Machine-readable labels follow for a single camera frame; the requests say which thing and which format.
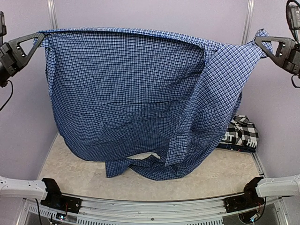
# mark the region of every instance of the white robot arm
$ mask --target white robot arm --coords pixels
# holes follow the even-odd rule
[[[0,198],[34,198],[41,204],[53,209],[67,210],[78,213],[82,200],[80,198],[65,196],[54,179],[42,180],[15,180],[0,176]]]
[[[41,180],[15,180],[0,176],[0,197],[35,198],[47,197],[46,184]]]
[[[255,188],[258,197],[300,196],[300,174],[290,177],[263,178]]]

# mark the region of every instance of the beige table surface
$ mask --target beige table surface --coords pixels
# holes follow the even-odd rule
[[[190,200],[234,194],[242,192],[256,176],[259,174],[250,154],[215,149],[191,174],[181,179],[153,181],[131,169],[120,176],[106,178],[104,163],[76,157],[60,135],[40,174],[40,178],[54,178],[63,193],[132,201]]]

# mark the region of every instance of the gray wall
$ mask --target gray wall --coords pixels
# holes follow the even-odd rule
[[[5,41],[50,28],[46,0],[2,0],[7,35]],[[14,95],[0,112],[0,175],[36,179],[56,135],[45,79],[43,49],[11,79]],[[0,88],[0,105],[10,87]],[[0,225],[14,224],[20,199],[0,199]]]
[[[257,0],[250,37],[260,28],[271,36],[292,37],[285,19],[286,0]],[[268,177],[300,173],[300,89],[291,74],[270,59],[261,60],[243,90],[240,113],[260,132],[258,156]],[[300,224],[300,197],[285,199],[293,225]]]
[[[60,28],[131,27],[168,30],[240,44],[247,0],[57,0]]]

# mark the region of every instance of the black and white cloth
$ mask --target black and white cloth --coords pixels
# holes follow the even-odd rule
[[[255,152],[258,131],[247,116],[235,115],[228,124],[226,133],[218,148],[242,152]]]

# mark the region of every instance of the blue plaid shirt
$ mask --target blue plaid shirt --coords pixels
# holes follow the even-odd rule
[[[105,161],[107,177],[128,167],[153,180],[191,173],[224,137],[265,57],[254,41],[229,45],[166,31],[41,32],[59,132],[78,157]],[[143,152],[160,158],[128,158]]]

